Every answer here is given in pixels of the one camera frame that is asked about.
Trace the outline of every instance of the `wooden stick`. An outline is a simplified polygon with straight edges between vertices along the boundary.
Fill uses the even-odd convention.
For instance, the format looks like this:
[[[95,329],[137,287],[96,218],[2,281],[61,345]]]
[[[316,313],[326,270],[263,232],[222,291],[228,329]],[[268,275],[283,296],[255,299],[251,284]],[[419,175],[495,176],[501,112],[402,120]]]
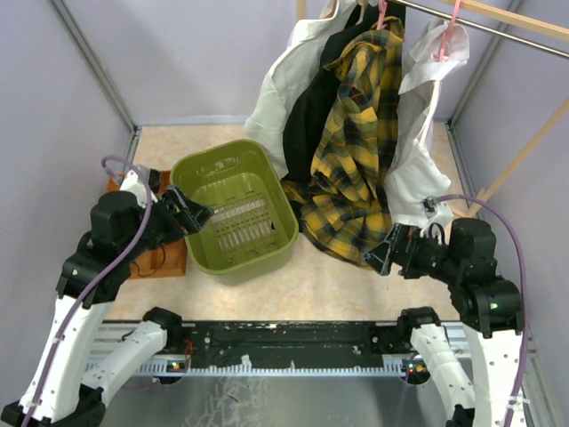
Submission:
[[[454,4],[455,0],[439,0],[446,4]],[[500,22],[505,22],[509,25],[529,29],[536,33],[541,33],[546,36],[559,38],[569,42],[569,28],[559,27],[558,25],[549,24],[534,18],[528,18],[524,15],[518,15],[510,11],[504,11],[499,7],[489,6],[488,4],[479,3],[475,0],[461,0],[461,9],[471,11],[480,15],[487,16]]]
[[[306,0],[296,0],[296,20],[306,19]]]
[[[529,144],[525,146],[525,148],[517,155],[514,161],[508,166],[508,169],[488,188],[487,191],[484,192],[483,196],[481,197],[482,200],[487,201],[495,192],[498,190],[502,184],[509,178],[511,174],[516,171],[517,167],[521,165],[521,163],[525,160],[526,157],[537,147],[543,138],[549,133],[551,128],[556,125],[556,123],[563,117],[563,115],[569,111],[569,97],[565,100],[561,107],[557,109],[555,113],[548,119],[548,121],[543,125],[539,132],[535,134]],[[477,214],[480,210],[480,205],[474,205],[469,210],[469,217],[472,217]]]
[[[478,191],[478,194],[477,194],[477,199],[478,200],[484,200],[483,199],[484,193],[486,193],[486,189],[480,189],[480,191]],[[472,218],[474,215],[477,214],[478,210],[475,211],[475,209],[474,209],[476,206],[478,206],[476,203],[473,203],[472,205],[470,205],[470,209],[467,212],[465,218]]]
[[[466,218],[467,213],[464,212],[462,209],[459,209],[456,206],[451,206],[451,211],[453,211],[454,216],[458,216],[459,218]]]

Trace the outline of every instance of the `clothes hanger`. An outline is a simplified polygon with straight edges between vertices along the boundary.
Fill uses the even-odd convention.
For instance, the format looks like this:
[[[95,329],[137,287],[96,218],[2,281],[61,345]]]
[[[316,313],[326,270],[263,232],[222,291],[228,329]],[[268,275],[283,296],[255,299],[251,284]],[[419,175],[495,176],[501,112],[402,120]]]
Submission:
[[[385,13],[388,11],[388,0],[380,0],[380,17],[377,19],[377,29],[383,28],[383,21],[385,20]]]
[[[442,62],[445,59],[445,49],[446,49],[446,46],[448,45],[449,40],[451,39],[451,33],[453,31],[454,22],[456,21],[456,17],[459,14],[460,8],[461,8],[461,0],[455,0],[454,1],[453,16],[451,18],[451,21],[448,23],[448,28],[443,33],[443,38],[441,39],[441,49],[438,53],[438,61],[439,62]]]
[[[362,9],[361,12],[359,13],[359,20],[357,20],[356,25],[361,24],[362,21],[364,20],[365,11],[370,3],[370,0],[357,0],[357,3],[362,7]]]
[[[327,15],[323,16],[322,18],[320,18],[321,20],[328,20],[330,19],[332,16],[334,16],[334,13],[336,12],[336,8],[338,7],[338,0],[334,0],[332,3],[332,8],[330,9],[330,11],[328,12]]]

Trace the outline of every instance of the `beige floor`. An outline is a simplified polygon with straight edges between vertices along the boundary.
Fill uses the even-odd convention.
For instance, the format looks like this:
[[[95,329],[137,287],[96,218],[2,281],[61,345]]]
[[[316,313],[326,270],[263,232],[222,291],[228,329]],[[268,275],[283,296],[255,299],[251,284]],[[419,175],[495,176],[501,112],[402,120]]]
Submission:
[[[241,125],[148,127],[135,163],[170,169],[187,154],[241,137]],[[450,192],[462,192],[442,124],[436,126],[431,152],[453,182]],[[185,278],[127,281],[108,318],[140,319],[158,306],[188,320],[394,320],[401,309],[423,305],[434,307],[443,319],[457,319],[443,284],[429,278],[402,280],[397,269],[380,277],[320,253],[299,235],[282,269],[239,286],[224,286],[191,262]]]

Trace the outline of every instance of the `black shirt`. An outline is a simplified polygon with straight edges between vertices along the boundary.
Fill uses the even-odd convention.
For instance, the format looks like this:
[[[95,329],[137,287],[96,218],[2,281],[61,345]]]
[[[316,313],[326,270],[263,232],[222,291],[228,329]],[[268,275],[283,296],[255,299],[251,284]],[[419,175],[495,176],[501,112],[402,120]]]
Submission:
[[[352,40],[368,31],[373,23],[377,22],[379,10],[377,6],[368,6],[362,22],[353,25],[359,19],[359,15],[358,6],[350,15],[346,28],[330,36],[320,56],[320,69],[309,87],[294,103],[291,114],[286,120],[283,130],[283,149],[288,174],[284,177],[285,180],[309,182],[311,179],[312,157],[320,143],[326,119],[340,87],[340,80],[333,71],[323,69],[323,66],[337,60]],[[405,7],[389,3],[386,16],[397,16],[405,22]]]

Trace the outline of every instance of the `metal corner post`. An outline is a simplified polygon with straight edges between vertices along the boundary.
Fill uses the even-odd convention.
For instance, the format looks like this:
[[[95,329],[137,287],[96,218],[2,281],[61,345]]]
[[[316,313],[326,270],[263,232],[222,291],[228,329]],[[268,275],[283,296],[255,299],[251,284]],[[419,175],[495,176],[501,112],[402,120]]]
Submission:
[[[67,7],[64,0],[47,0],[47,3],[51,5],[53,11],[60,19],[61,25],[66,29],[71,40],[76,46],[77,50],[85,60],[85,63],[92,72],[95,80],[100,85],[101,90],[105,93],[108,101],[115,110],[115,112],[121,117],[124,125],[132,133],[132,136],[136,134],[137,125],[132,119],[131,112],[129,111],[124,99],[121,97],[116,86],[113,84],[112,80],[108,76],[105,68],[103,67],[99,57],[89,44],[89,41],[85,37],[83,31],[79,28],[73,14]]]

